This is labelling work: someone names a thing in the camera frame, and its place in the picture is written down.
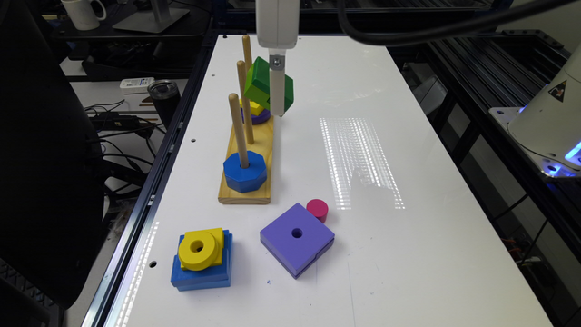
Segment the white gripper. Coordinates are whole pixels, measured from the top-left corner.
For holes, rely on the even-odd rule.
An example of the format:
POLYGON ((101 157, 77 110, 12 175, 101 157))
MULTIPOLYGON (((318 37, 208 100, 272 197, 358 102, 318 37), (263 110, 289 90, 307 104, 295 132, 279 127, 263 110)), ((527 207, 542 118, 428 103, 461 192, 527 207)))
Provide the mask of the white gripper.
POLYGON ((286 51, 298 41, 300 0, 257 0, 256 33, 269 49, 271 114, 284 116, 286 51))

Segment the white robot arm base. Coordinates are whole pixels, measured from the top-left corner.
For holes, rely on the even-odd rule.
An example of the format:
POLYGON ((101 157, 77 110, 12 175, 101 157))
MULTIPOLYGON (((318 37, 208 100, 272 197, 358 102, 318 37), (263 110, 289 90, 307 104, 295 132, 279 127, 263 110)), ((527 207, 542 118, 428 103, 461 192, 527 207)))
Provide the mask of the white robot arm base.
POLYGON ((547 178, 580 176, 580 50, 523 107, 488 113, 547 178))

